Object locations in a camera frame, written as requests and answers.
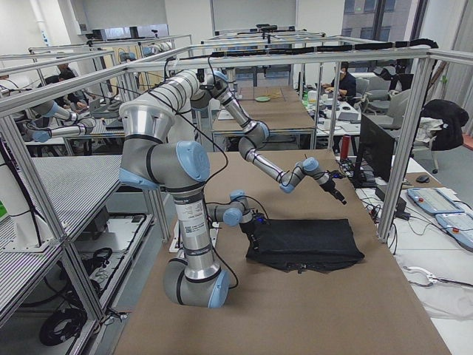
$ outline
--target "black cloth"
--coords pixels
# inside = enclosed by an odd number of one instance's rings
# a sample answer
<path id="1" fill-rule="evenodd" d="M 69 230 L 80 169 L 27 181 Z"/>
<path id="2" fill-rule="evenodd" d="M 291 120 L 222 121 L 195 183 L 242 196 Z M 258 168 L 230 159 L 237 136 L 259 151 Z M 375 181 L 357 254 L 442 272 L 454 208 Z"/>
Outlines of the black cloth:
<path id="1" fill-rule="evenodd" d="M 440 99 L 432 100 L 423 107 L 421 117 L 436 118 L 443 121 L 442 129 L 435 133 L 432 150 L 449 150 L 463 144 L 461 127 L 466 125 L 469 115 L 455 102 Z"/>
<path id="2" fill-rule="evenodd" d="M 254 237 L 259 248 L 246 257 L 279 270 L 332 271 L 364 258 L 348 220 L 269 220 Z"/>
<path id="3" fill-rule="evenodd" d="M 332 80 L 330 84 L 331 87 L 335 86 L 335 79 Z M 340 80 L 338 88 L 341 90 L 346 90 L 347 94 L 345 95 L 345 100 L 352 105 L 353 98 L 356 96 L 356 79 L 349 72 L 345 75 L 343 79 Z"/>

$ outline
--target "wooden table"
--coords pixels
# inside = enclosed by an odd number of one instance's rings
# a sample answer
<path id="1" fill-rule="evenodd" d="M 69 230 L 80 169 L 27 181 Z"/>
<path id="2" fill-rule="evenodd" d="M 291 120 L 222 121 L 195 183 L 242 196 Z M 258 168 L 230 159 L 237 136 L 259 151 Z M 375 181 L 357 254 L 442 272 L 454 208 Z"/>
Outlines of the wooden table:
<path id="1" fill-rule="evenodd" d="M 325 169 L 337 164 L 328 151 L 264 152 L 283 169 L 304 155 Z M 175 305 L 162 287 L 172 256 L 162 247 L 115 354 L 449 354 L 348 180 L 337 180 L 343 206 L 305 178 L 286 195 L 238 153 L 205 189 L 207 200 L 228 201 L 233 189 L 260 200 L 273 219 L 348 218 L 365 259 L 351 268 L 284 273 L 245 259 L 246 236 L 223 226 L 217 250 L 240 286 L 222 308 Z M 224 163 L 211 154 L 214 171 Z"/>
<path id="2" fill-rule="evenodd" d="M 263 121 L 273 135 L 310 135 L 311 146 L 315 124 L 292 87 L 243 87 L 240 105 L 254 120 Z M 268 102 L 258 102 L 259 96 L 270 96 Z M 212 137 L 243 135 L 235 120 L 215 120 Z"/>

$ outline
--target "blue joint cap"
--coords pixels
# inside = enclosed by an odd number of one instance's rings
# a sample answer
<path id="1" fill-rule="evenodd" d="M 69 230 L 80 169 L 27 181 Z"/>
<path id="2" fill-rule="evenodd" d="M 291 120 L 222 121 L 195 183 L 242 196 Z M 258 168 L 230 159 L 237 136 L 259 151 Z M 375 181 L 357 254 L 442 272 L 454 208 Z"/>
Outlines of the blue joint cap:
<path id="1" fill-rule="evenodd" d="M 51 109 L 42 116 L 43 117 L 52 117 L 58 111 L 58 109 L 59 109 L 59 105 L 54 101 L 54 104 L 52 104 Z"/>
<path id="2" fill-rule="evenodd" d="M 207 152 L 198 142 L 178 142 L 176 154 L 187 175 L 196 181 L 206 181 L 208 179 L 210 176 L 210 161 Z"/>
<path id="3" fill-rule="evenodd" d="M 309 157 L 302 162 L 302 166 L 306 172 L 313 172 L 319 167 L 319 162 L 314 157 Z"/>
<path id="4" fill-rule="evenodd" d="M 227 75 L 223 74 L 219 70 L 214 70 L 214 75 L 228 82 Z"/>
<path id="5" fill-rule="evenodd" d="M 284 185 L 282 183 L 279 184 L 279 188 L 284 191 L 286 194 L 290 194 L 292 191 L 294 191 L 295 187 L 292 186 L 291 184 Z"/>
<path id="6" fill-rule="evenodd" d="M 245 196 L 245 192 L 241 189 L 233 190 L 230 192 L 230 201 L 235 201 L 236 199 Z"/>
<path id="7" fill-rule="evenodd" d="M 33 140 L 35 142 L 47 142 L 51 138 L 51 135 L 48 131 L 34 131 Z"/>
<path id="8" fill-rule="evenodd" d="M 220 308 L 223 306 L 227 299 L 228 287 L 230 287 L 230 277 L 226 270 L 222 270 L 215 281 L 214 289 L 208 300 L 209 308 Z"/>
<path id="9" fill-rule="evenodd" d="M 242 218 L 243 213 L 235 207 L 227 209 L 225 212 L 223 212 L 223 222 L 225 222 L 225 224 L 230 227 L 237 226 Z"/>
<path id="10" fill-rule="evenodd" d="M 120 181 L 125 185 L 142 190 L 156 190 L 160 187 L 158 184 L 122 168 L 120 168 L 118 172 L 118 179 L 120 179 Z"/>

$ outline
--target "electronic device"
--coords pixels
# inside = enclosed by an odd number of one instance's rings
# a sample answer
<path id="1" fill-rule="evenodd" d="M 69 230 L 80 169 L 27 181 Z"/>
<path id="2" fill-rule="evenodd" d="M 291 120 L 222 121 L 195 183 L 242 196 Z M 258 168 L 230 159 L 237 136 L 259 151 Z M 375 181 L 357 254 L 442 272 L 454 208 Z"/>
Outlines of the electronic device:
<path id="1" fill-rule="evenodd" d="M 353 182 L 353 173 L 355 171 L 355 165 L 350 159 L 343 159 L 338 162 L 340 165 L 340 169 L 342 172 L 345 174 L 347 178 L 352 181 L 353 185 L 355 186 L 355 183 Z M 372 173 L 371 170 L 361 170 L 358 176 L 356 188 L 359 187 L 376 187 L 376 181 L 375 181 L 375 175 Z"/>
<path id="2" fill-rule="evenodd" d="M 344 110 L 350 110 L 349 107 L 347 106 L 342 106 L 341 107 Z M 357 112 L 340 112 L 340 114 L 337 117 L 338 121 L 346 121 L 346 122 L 351 122 L 351 120 L 358 120 L 358 113 Z"/>
<path id="3" fill-rule="evenodd" d="M 407 189 L 407 196 L 428 214 L 465 212 L 439 189 L 420 189 L 415 187 Z"/>
<path id="4" fill-rule="evenodd" d="M 436 214 L 435 219 L 463 248 L 473 251 L 473 216 L 468 213 Z"/>
<path id="5" fill-rule="evenodd" d="M 371 166 L 375 176 L 386 182 L 389 181 L 394 145 L 395 139 L 393 136 L 367 116 L 361 115 L 360 144 L 356 156 L 353 181 L 356 183 L 360 178 L 363 160 Z"/>
<path id="6" fill-rule="evenodd" d="M 418 183 L 429 183 L 430 182 L 430 177 L 427 174 L 422 174 L 417 176 L 417 179 L 415 179 Z"/>
<path id="7" fill-rule="evenodd" d="M 386 190 L 387 190 L 387 185 L 377 185 L 376 190 L 375 190 L 375 195 L 379 197 L 381 201 L 384 202 L 384 198 L 386 197 Z M 409 220 L 410 219 L 410 213 L 405 212 L 406 211 L 406 205 L 407 202 L 401 197 L 398 197 L 398 202 L 396 203 L 396 212 L 395 216 L 397 218 L 401 218 L 403 220 Z"/>

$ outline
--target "desk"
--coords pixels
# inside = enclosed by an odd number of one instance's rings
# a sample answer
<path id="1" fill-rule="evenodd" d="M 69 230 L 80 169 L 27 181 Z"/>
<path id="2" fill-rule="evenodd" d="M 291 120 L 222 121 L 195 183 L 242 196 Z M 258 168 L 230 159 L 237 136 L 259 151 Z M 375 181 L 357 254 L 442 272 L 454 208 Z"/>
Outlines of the desk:
<path id="1" fill-rule="evenodd" d="M 428 174 L 413 159 L 409 159 L 407 167 L 407 180 L 415 181 L 415 176 L 419 174 Z M 440 183 L 431 176 L 431 182 L 428 184 L 414 183 L 415 187 L 441 187 Z M 356 190 L 358 196 L 363 198 L 365 202 L 373 205 L 383 205 L 383 203 L 375 196 L 372 189 Z M 451 189 L 442 188 L 445 193 L 453 200 L 458 200 Z M 437 224 L 434 217 L 422 212 L 407 197 L 406 191 L 401 191 L 401 197 L 407 202 L 407 212 L 412 216 L 421 217 Z M 462 206 L 468 213 L 473 213 L 467 206 Z M 473 273 L 471 273 L 473 254 L 461 248 L 453 238 L 447 236 L 433 226 L 426 227 L 426 222 L 412 218 L 409 222 L 400 219 L 394 219 L 398 230 L 398 247 L 396 252 L 396 260 L 400 266 L 420 266 L 425 268 L 438 277 L 447 277 L 452 280 L 461 280 L 466 283 L 473 283 Z M 415 274 L 406 275 L 415 279 Z M 472 301 L 473 290 L 468 288 L 460 288 L 459 286 L 438 284 L 432 288 L 421 288 L 416 285 L 412 286 L 419 300 L 423 302 L 424 307 L 432 316 L 432 321 L 438 332 L 448 345 L 453 355 L 470 355 L 473 354 L 473 342 L 471 334 L 473 334 L 473 319 L 452 319 L 449 312 L 455 309 L 458 300 L 462 298 L 462 303 L 468 305 Z M 461 307 L 459 309 L 469 309 L 472 307 Z"/>
<path id="2" fill-rule="evenodd" d="M 54 155 L 55 157 L 58 157 L 59 154 L 58 152 L 56 152 L 54 148 L 55 146 L 65 146 L 67 153 L 69 155 L 73 155 L 72 148 L 70 147 L 69 142 L 66 143 L 64 138 L 61 138 L 61 137 L 50 138 L 46 142 L 30 141 L 30 142 L 25 142 L 25 144 L 28 150 L 30 151 L 30 153 L 32 153 L 31 150 L 36 148 L 36 156 L 39 158 L 43 156 L 43 148 L 48 149 L 52 153 L 52 155 Z"/>
<path id="3" fill-rule="evenodd" d="M 283 169 L 312 155 L 336 169 L 328 151 L 265 152 Z M 260 200 L 271 218 L 348 218 L 365 259 L 327 274 L 284 273 L 245 259 L 246 236 L 223 226 L 217 250 L 239 275 L 240 286 L 220 309 L 175 305 L 162 287 L 171 255 L 163 247 L 115 354 L 449 354 L 415 293 L 385 245 L 348 180 L 337 187 L 341 205 L 311 179 L 291 195 L 238 153 L 205 189 L 207 200 L 225 202 L 243 188 Z M 211 154 L 212 170 L 224 163 Z"/>
<path id="4" fill-rule="evenodd" d="M 240 105 L 251 118 L 263 121 L 273 135 L 310 135 L 313 146 L 314 122 L 292 87 L 243 87 Z M 273 95 L 268 102 L 257 102 L 254 98 Z M 215 120 L 212 138 L 242 136 L 243 132 L 235 120 Z"/>
<path id="5" fill-rule="evenodd" d="M 106 128 L 107 124 L 115 121 L 115 118 L 107 118 L 105 120 L 97 119 L 95 120 L 95 127 L 92 132 L 88 135 L 82 135 L 80 137 L 70 137 L 65 138 L 68 143 L 71 140 L 88 140 L 88 147 L 84 146 L 84 154 L 92 154 L 92 139 L 107 139 L 107 138 L 125 138 L 125 131 L 123 129 L 110 129 Z"/>

